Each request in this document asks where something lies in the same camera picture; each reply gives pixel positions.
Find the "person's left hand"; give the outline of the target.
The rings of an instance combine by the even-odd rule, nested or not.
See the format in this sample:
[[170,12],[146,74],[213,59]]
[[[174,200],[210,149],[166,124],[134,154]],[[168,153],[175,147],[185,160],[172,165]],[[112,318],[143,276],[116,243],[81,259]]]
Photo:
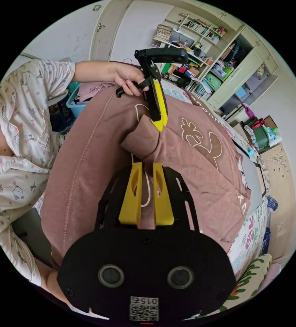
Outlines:
[[139,85],[145,81],[144,74],[140,69],[123,63],[115,63],[113,78],[114,82],[122,87],[127,95],[141,95],[142,91],[135,86],[135,83]]

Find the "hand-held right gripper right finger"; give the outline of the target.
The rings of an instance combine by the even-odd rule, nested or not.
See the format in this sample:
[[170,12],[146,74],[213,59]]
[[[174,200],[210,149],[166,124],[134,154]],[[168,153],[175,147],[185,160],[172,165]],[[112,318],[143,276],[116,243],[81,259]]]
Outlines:
[[174,215],[161,163],[153,163],[153,198],[155,227],[172,226]]

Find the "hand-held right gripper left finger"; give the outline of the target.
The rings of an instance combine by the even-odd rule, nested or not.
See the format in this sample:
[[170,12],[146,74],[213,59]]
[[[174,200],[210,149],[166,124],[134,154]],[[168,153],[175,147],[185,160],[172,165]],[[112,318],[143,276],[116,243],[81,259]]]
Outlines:
[[142,178],[142,162],[135,162],[130,170],[118,218],[120,224],[137,229],[140,227],[141,222]]

